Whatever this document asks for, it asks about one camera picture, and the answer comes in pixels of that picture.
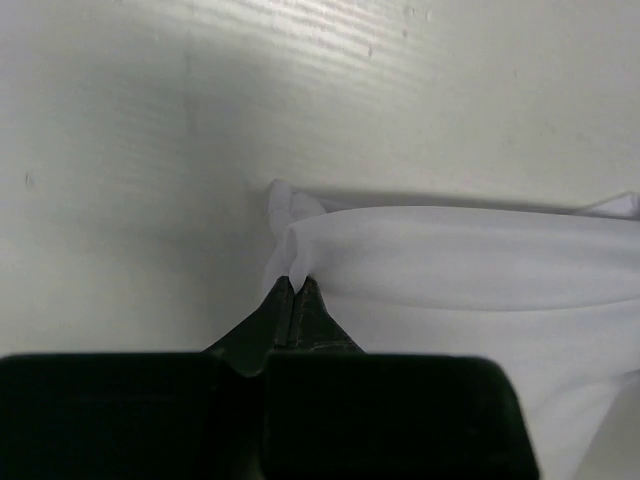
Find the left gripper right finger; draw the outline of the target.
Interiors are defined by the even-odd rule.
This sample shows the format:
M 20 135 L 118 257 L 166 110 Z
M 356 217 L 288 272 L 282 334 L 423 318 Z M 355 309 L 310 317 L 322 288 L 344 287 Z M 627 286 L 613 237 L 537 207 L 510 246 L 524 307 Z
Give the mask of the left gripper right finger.
M 295 295 L 264 385 L 268 479 L 536 479 L 516 392 L 494 362 L 367 354 L 328 314 L 318 284 Z

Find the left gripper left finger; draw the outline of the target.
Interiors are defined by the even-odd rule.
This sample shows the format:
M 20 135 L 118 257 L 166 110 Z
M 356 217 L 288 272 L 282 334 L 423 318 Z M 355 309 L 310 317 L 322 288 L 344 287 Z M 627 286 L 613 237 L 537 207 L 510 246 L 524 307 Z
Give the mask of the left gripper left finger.
M 201 352 L 4 357 L 2 477 L 226 478 L 260 424 L 260 371 L 292 306 L 280 278 Z

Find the white t shirt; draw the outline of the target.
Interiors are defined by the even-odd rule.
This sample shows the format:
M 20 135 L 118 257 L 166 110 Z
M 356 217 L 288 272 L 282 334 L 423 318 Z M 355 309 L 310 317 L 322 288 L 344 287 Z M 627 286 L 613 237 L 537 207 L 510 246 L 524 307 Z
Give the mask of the white t shirt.
M 347 207 L 277 181 L 264 282 L 315 280 L 369 352 L 474 355 L 513 382 L 546 479 L 639 475 L 639 196 L 582 211 Z

